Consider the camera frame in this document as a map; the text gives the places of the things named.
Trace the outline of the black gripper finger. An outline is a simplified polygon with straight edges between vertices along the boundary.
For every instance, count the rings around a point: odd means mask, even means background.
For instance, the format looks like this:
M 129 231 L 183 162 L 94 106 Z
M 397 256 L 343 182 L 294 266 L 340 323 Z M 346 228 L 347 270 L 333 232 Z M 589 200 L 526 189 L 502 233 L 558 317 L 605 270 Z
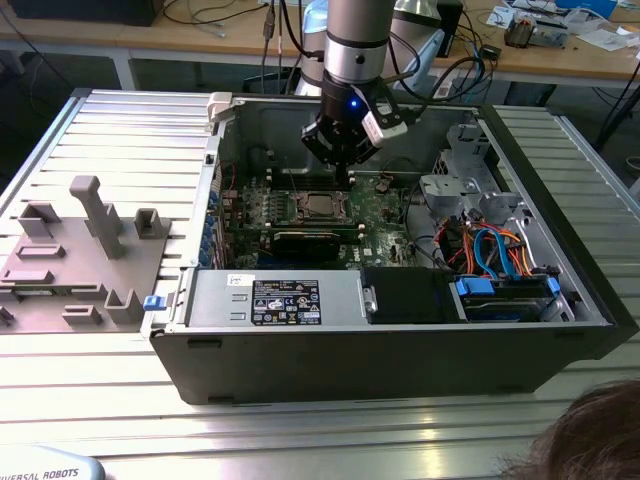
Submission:
M 344 152 L 344 188 L 347 191 L 351 190 L 355 182 L 354 175 L 350 173 L 350 168 L 353 165 L 368 161 L 379 150 L 380 148 L 373 144 L 362 126 L 352 130 L 352 138 L 347 143 Z
M 347 137 L 344 125 L 319 114 L 315 121 L 301 130 L 303 145 L 323 164 L 334 169 L 335 184 L 347 187 Z

